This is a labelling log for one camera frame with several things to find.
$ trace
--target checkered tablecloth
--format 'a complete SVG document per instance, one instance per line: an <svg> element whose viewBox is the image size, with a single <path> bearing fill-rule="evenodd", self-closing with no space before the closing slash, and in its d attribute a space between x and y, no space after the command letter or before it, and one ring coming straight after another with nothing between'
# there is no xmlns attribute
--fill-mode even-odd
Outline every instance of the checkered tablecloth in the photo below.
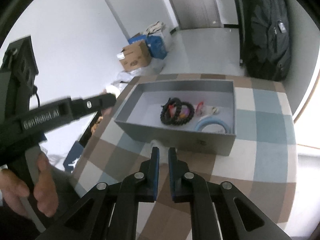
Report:
<svg viewBox="0 0 320 240"><path fill-rule="evenodd" d="M211 74L168 74L135 77L104 116L73 172L80 196L98 182L122 181L137 172L151 155L151 145L132 140L114 122L132 88L155 80L233 80L236 93L236 140L230 156L177 150L179 160L207 181L232 182L281 228L292 208L297 171L292 113L281 83L247 77ZM139 203L137 239L191 239L188 203L174 204L168 164L160 166L158 198Z"/></svg>

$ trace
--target blue ring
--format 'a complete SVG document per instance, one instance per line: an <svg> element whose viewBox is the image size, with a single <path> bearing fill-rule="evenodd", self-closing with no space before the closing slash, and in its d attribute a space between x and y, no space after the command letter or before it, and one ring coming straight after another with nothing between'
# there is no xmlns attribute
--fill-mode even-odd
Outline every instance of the blue ring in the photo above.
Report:
<svg viewBox="0 0 320 240"><path fill-rule="evenodd" d="M204 127L210 124L219 124L225 129L226 133L230 133L229 126L225 122L223 122L221 119L214 117L212 115L200 120L195 127L195 131L202 131Z"/></svg>

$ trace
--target black braided rope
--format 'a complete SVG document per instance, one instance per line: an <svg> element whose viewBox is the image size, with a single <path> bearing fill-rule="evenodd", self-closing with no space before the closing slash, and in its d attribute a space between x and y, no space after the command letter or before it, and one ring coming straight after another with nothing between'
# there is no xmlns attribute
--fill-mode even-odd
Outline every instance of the black braided rope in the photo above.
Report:
<svg viewBox="0 0 320 240"><path fill-rule="evenodd" d="M173 105L176 107L176 112L173 117L170 117L170 111L169 106ZM181 113L182 106L185 105L189 108L189 115L186 118L179 119L179 115ZM163 109L160 114L160 120L165 125L183 125L193 118L195 114L195 110L193 108L193 105L188 102L181 102L179 98L169 98L168 102L163 106Z"/></svg>

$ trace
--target gray box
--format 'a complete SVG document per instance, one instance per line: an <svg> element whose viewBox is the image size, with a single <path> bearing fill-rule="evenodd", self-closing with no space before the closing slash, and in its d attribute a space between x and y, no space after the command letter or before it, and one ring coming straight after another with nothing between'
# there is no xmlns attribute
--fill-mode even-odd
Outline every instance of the gray box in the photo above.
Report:
<svg viewBox="0 0 320 240"><path fill-rule="evenodd" d="M162 105L169 98L179 98L194 106L203 101L216 106L216 117L229 127L229 134L194 131L200 117L182 126L164 125L160 121ZM185 80L156 81L138 84L115 119L132 139L150 143L156 139L166 147L228 156L236 138L235 93L233 81Z"/></svg>

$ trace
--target black bag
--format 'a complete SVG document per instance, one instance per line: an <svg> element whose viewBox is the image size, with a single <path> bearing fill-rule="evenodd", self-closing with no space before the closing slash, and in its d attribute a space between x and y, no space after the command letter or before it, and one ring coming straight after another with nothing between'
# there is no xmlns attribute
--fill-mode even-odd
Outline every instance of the black bag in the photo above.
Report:
<svg viewBox="0 0 320 240"><path fill-rule="evenodd" d="M290 67L290 39L284 0L243 0L247 72L255 78L284 80Z"/></svg>

